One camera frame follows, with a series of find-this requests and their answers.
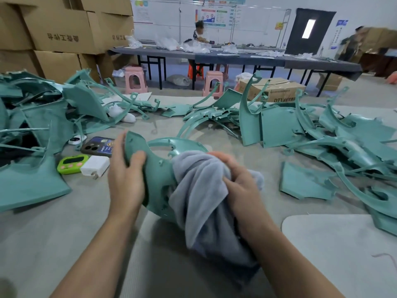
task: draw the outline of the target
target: table leg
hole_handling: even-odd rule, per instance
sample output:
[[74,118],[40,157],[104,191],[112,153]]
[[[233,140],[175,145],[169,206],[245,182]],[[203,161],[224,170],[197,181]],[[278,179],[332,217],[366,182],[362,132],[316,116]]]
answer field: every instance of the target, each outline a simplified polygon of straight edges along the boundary
[[152,72],[150,71],[150,56],[148,56],[147,59],[148,59],[149,79],[152,80]]
[[158,65],[158,80],[160,81],[160,90],[163,89],[163,80],[161,79],[161,61],[160,58],[157,58]]
[[196,82],[196,74],[197,74],[196,61],[195,60],[193,60],[192,69],[193,69],[192,90],[194,90],[195,89],[195,82]]
[[305,86],[307,86],[309,84],[309,80],[310,80],[310,77],[312,77],[312,74],[313,74],[313,70],[310,70],[309,76],[307,77],[307,80],[305,82]]
[[319,92],[318,92],[318,94],[317,94],[316,97],[320,97],[320,94],[321,94],[321,92],[323,91],[323,89],[324,89],[324,87],[325,87],[325,84],[327,83],[328,79],[330,78],[330,75],[331,75],[331,73],[328,72],[328,73],[327,73],[327,76],[325,76],[325,80],[324,80],[323,84],[321,85],[321,88],[320,88],[320,90],[319,90]]
[[303,76],[302,76],[302,79],[300,80],[300,84],[302,84],[303,81],[305,80],[306,72],[307,72],[307,70],[305,70],[305,71],[303,72]]
[[272,78],[274,76],[274,72],[275,72],[275,66],[273,67],[273,70],[271,71],[270,78]]
[[164,80],[166,80],[167,78],[166,58],[163,58],[163,62],[164,62]]

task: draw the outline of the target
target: table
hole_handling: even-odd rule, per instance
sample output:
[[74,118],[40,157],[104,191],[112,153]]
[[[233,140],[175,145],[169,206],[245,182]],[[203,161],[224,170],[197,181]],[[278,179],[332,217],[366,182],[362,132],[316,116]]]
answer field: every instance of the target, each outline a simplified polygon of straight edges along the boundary
[[149,58],[157,58],[158,59],[158,69],[159,69],[159,79],[160,79],[160,89],[162,88],[161,84],[161,65],[160,65],[160,58],[187,58],[193,60],[193,82],[192,82],[192,89],[195,89],[195,82],[196,82],[196,63],[200,64],[225,64],[225,65],[254,65],[254,66],[268,66],[272,68],[259,68],[257,70],[271,70],[271,77],[273,77],[275,68],[276,67],[283,67],[285,69],[290,69],[288,79],[292,73],[293,69],[305,70],[302,80],[300,83],[302,84],[306,72],[310,70],[309,76],[306,80],[307,85],[309,83],[310,77],[313,73],[318,72],[325,72],[327,76],[325,77],[325,81],[321,86],[317,97],[320,96],[324,86],[330,77],[331,73],[335,73],[353,81],[357,80],[361,73],[361,66],[355,63],[349,63],[346,61],[329,61],[329,60],[307,60],[307,59],[297,59],[292,56],[280,56],[274,59],[269,58],[252,58],[251,54],[240,54],[239,56],[222,56],[218,55],[222,51],[211,51],[209,54],[194,54],[189,52],[183,51],[170,51],[166,49],[157,49],[156,47],[142,47],[131,49],[128,47],[116,47],[109,50],[111,54],[121,53],[121,54],[132,54],[137,55],[138,60],[140,61],[140,56],[146,55]]
[[[153,103],[155,98],[164,104],[181,100],[193,104],[201,99],[151,96],[149,101]],[[203,105],[213,102],[209,99]],[[335,106],[335,109],[342,114],[352,112],[368,118],[382,117],[384,124],[397,127],[397,114],[391,109],[349,106]],[[119,123],[115,128],[88,135],[88,139],[93,136],[113,138],[128,128],[152,140],[175,136],[183,125],[182,118],[166,118],[159,113],[148,115],[149,120],[138,116],[135,124]],[[198,127],[190,139],[200,141],[209,150],[230,153],[248,168],[260,171],[265,178],[262,200],[278,226],[290,215],[366,213],[363,204],[348,191],[332,201],[300,201],[279,192],[283,161],[329,169],[317,160],[299,153],[286,157],[281,152],[282,147],[263,149],[260,144],[244,147],[210,123]],[[62,156],[76,154],[72,146],[66,146],[62,152]],[[50,295],[106,218],[109,207],[106,174],[97,180],[80,174],[65,175],[73,189],[70,194],[16,214],[12,211],[0,213],[2,285],[12,283],[18,297]],[[187,251],[184,234],[176,225],[161,220],[143,207],[135,226],[128,248],[124,284],[119,288],[120,298],[273,297],[262,272],[242,292],[237,291],[211,263]]]

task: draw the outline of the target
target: white wall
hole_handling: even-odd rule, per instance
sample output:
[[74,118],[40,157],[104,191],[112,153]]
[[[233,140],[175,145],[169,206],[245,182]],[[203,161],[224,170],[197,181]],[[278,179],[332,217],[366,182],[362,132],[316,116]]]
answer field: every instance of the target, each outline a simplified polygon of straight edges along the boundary
[[[361,25],[397,29],[397,0],[246,0],[246,5],[292,9],[290,23],[285,32],[284,42],[288,41],[297,8],[336,11],[334,20],[332,21],[322,43],[322,46],[324,47],[324,56],[333,56],[336,52],[335,50],[329,50],[329,46],[335,33],[336,22],[339,19],[349,20],[347,26],[342,30],[342,37],[347,37],[353,34],[354,29]],[[166,13],[164,13],[164,20],[167,20]],[[269,23],[268,28],[270,30],[274,29],[272,22]],[[248,42],[249,40],[257,39],[257,36],[258,33],[250,33],[247,31],[235,32],[233,41],[239,43],[239,40],[244,39],[245,42]],[[273,44],[274,40],[274,37],[271,37],[268,39],[267,43]]]

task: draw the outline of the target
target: gray cloth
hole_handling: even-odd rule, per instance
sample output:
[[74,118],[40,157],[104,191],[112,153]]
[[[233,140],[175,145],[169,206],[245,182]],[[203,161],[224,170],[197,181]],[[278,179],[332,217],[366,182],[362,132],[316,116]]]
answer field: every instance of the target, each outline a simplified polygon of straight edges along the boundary
[[[169,205],[177,224],[185,230],[186,246],[215,261],[240,285],[248,282],[259,268],[248,245],[239,237],[235,218],[222,181],[231,179],[230,170],[218,158],[201,151],[186,151],[172,158],[178,183]],[[261,173],[250,171],[259,190]]]

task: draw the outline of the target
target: hand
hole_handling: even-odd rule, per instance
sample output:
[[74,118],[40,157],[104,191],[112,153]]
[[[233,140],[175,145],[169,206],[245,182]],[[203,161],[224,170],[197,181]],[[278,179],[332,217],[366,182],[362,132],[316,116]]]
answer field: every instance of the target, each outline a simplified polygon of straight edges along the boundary
[[129,167],[124,160],[124,139],[126,131],[114,141],[108,173],[110,191],[109,216],[134,217],[145,197],[142,168],[146,161],[144,151],[132,155]]
[[230,169],[232,180],[223,178],[229,194],[227,201],[236,216],[241,236],[251,244],[261,235],[261,228],[277,228],[265,205],[251,173],[238,164],[231,155],[222,152],[209,152]]

